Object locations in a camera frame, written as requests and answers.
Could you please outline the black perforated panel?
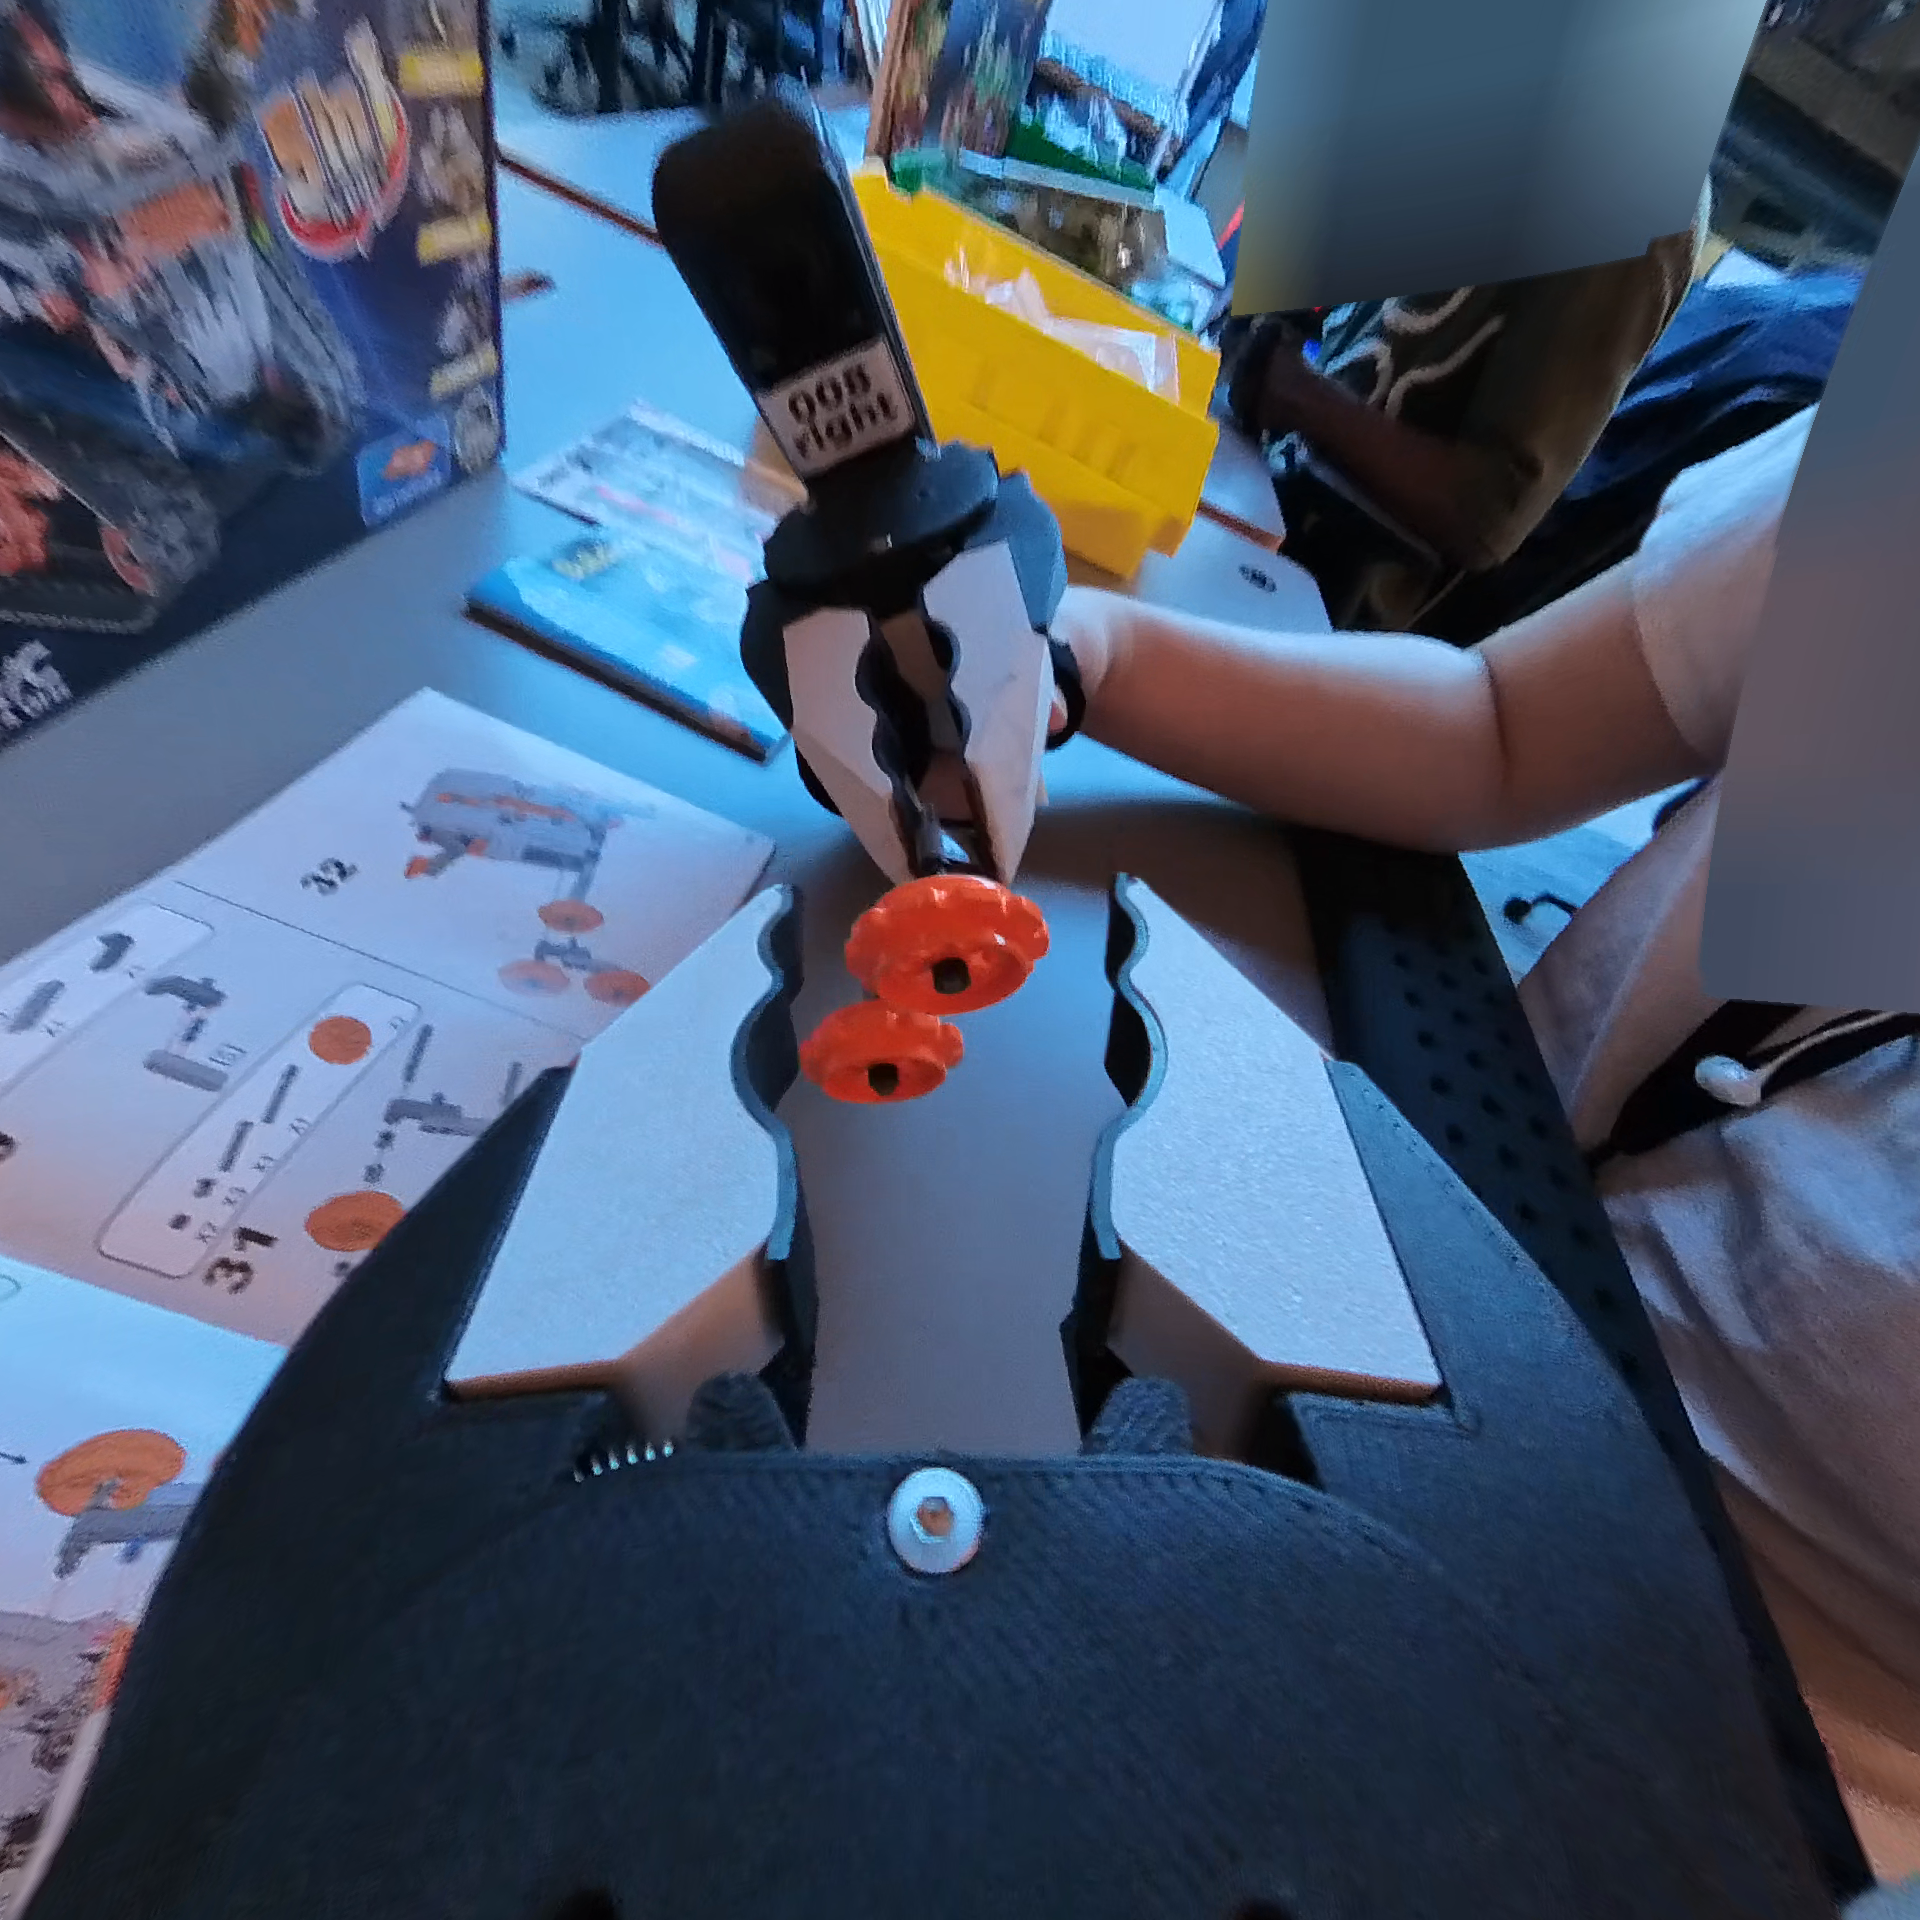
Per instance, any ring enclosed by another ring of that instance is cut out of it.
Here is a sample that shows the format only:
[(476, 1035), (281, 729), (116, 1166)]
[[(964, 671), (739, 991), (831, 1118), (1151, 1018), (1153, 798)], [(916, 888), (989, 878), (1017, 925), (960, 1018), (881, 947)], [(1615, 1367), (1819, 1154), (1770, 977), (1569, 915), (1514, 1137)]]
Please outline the black perforated panel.
[(1826, 1750), (1466, 872), (1333, 832), (1296, 830), (1291, 847), (1337, 1057), (1380, 1086), (1607, 1357), (1713, 1553), (1819, 1878), (1836, 1898), (1858, 1896), (1869, 1872)]

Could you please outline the orange wheel pair assembly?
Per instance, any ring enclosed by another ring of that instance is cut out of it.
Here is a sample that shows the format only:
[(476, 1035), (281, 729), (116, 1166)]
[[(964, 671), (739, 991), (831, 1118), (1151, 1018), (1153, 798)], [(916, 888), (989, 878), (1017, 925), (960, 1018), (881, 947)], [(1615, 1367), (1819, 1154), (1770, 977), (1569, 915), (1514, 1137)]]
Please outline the orange wheel pair assembly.
[(800, 1067), (816, 1091), (845, 1105), (923, 1098), (964, 1058), (959, 1018), (1015, 998), (1048, 954), (1041, 907), (992, 878), (947, 874), (899, 885), (845, 942), (861, 999), (816, 1024)]

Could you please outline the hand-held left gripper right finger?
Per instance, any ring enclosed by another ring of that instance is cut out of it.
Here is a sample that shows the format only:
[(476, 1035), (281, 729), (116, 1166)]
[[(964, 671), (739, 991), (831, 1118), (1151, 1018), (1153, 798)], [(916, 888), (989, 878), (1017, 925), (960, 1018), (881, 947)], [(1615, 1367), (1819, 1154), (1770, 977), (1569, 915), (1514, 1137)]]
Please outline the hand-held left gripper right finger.
[(1426, 1409), (1445, 1383), (1331, 1054), (1133, 877), (1111, 888), (1106, 1075), (1069, 1309), (1074, 1410), (1170, 1381), (1196, 1438), (1290, 1395)]

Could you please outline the pile of plastic packets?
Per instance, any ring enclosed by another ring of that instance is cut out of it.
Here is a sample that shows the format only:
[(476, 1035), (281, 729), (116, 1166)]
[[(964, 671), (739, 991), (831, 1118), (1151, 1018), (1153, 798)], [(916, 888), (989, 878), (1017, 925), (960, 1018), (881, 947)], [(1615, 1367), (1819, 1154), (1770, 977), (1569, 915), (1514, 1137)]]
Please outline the pile of plastic packets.
[(1001, 158), (1034, 241), (1128, 297), (1223, 305), (1232, 215), (1203, 181), (1244, 130), (1258, 34), (1258, 13), (1208, 9), (1157, 83), (1049, 29)]

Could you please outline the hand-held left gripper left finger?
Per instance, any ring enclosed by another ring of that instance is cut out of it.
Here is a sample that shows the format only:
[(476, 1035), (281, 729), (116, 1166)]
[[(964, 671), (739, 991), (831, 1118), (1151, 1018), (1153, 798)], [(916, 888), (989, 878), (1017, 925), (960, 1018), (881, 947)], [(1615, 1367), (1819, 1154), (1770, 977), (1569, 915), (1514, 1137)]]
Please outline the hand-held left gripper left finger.
[(449, 1360), (458, 1399), (600, 1389), (676, 1445), (706, 1381), (755, 1376), (804, 1440), (819, 1290), (780, 1117), (803, 947), (796, 889), (764, 888), (584, 1048)]

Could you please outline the blue cover booklet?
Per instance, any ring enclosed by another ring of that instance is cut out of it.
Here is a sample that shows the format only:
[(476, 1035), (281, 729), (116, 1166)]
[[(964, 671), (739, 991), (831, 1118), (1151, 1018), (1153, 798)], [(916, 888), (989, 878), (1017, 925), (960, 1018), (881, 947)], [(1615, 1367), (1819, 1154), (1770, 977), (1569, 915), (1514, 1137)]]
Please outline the blue cover booklet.
[(755, 565), (725, 546), (589, 528), (496, 565), (466, 614), (765, 765), (787, 729), (741, 663), (755, 584)]

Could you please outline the person's light shirt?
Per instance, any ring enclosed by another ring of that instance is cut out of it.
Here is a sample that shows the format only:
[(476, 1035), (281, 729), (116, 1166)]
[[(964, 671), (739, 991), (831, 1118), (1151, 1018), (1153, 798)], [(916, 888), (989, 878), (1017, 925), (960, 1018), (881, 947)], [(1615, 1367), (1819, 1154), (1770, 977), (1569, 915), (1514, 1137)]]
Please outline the person's light shirt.
[(1620, 571), (1708, 773), (1525, 999), (1873, 1866), (1916, 1881), (1916, 1015), (1699, 973), (1713, 832), (1815, 408), (1684, 470)]

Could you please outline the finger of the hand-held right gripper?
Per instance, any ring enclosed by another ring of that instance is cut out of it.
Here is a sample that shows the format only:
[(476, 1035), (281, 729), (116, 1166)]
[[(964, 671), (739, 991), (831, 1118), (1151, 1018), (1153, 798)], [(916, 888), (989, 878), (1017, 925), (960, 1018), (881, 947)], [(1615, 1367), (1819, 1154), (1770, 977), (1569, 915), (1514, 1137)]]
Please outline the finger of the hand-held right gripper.
[(891, 885), (931, 872), (940, 827), (915, 781), (903, 689), (874, 618), (821, 609), (785, 626), (789, 731), (810, 778)]
[(928, 698), (933, 755), (920, 785), (949, 834), (1001, 882), (1015, 882), (1043, 805), (1053, 677), (1009, 545), (951, 560), (922, 594), (947, 683)]

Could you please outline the blue robot kit box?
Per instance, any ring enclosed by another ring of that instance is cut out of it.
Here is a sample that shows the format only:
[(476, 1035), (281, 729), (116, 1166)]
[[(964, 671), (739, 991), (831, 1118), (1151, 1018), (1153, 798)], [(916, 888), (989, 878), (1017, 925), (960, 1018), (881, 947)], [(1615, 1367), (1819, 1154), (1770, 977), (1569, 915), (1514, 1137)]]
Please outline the blue robot kit box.
[(499, 463), (492, 16), (3, 5), (3, 741)]

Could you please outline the person's right hand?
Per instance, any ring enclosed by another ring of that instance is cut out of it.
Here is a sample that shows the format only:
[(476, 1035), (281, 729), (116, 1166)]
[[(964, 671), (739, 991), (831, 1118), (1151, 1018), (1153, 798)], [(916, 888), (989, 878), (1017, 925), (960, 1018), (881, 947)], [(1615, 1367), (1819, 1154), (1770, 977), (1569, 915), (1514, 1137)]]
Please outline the person's right hand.
[(1154, 663), (1151, 616), (1153, 609), (1121, 592), (1083, 584), (1066, 591), (1048, 630), (1053, 681), (1049, 747), (1088, 734), (1138, 760), (1153, 755), (1160, 725), (1147, 703), (1154, 689), (1146, 677)]

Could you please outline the person's right forearm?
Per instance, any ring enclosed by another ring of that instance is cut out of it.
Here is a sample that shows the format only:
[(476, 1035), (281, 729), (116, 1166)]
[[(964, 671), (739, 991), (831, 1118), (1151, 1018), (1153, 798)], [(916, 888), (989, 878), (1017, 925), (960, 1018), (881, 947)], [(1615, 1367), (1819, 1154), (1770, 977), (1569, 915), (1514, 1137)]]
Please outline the person's right forearm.
[(1410, 637), (1133, 640), (1130, 755), (1225, 800), (1392, 848), (1545, 840), (1708, 773), (1641, 653), (1626, 576), (1469, 650)]

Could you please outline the colourful toy box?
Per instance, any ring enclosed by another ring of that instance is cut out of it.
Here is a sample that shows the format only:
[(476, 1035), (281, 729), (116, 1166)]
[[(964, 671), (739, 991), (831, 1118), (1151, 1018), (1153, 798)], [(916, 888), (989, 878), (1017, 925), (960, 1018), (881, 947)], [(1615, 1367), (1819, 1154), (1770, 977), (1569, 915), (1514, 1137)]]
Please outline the colourful toy box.
[(871, 90), (866, 157), (1005, 157), (1051, 2), (893, 2)]

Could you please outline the dark blue cloth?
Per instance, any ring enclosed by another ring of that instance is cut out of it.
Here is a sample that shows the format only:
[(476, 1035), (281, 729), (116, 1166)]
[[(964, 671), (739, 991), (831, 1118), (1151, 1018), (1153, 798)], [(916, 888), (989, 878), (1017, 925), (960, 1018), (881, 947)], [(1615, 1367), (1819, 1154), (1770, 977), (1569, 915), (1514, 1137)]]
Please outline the dark blue cloth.
[(1564, 505), (1648, 511), (1680, 472), (1815, 405), (1863, 282), (1847, 267), (1700, 282), (1627, 383)]

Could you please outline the clear plastic bag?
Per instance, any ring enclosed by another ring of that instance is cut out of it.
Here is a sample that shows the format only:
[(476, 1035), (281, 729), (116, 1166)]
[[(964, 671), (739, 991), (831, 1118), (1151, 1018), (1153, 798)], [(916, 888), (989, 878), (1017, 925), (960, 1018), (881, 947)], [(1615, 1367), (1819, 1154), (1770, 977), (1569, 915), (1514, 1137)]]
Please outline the clear plastic bag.
[(996, 279), (971, 273), (964, 261), (956, 259), (947, 264), (944, 278), (962, 295), (1048, 335), (1104, 371), (1130, 377), (1167, 400), (1179, 399), (1179, 359), (1167, 335), (1151, 327), (1072, 319), (1044, 299), (1034, 273)]

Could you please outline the white instruction booklet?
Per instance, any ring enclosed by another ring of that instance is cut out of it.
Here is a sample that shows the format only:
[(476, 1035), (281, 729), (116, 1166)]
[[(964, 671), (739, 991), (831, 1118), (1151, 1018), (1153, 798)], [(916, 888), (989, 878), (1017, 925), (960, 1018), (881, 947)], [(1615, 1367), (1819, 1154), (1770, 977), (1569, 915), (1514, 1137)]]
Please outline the white instruction booklet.
[(4, 963), (4, 1917), (281, 1353), (773, 855), (420, 690)]

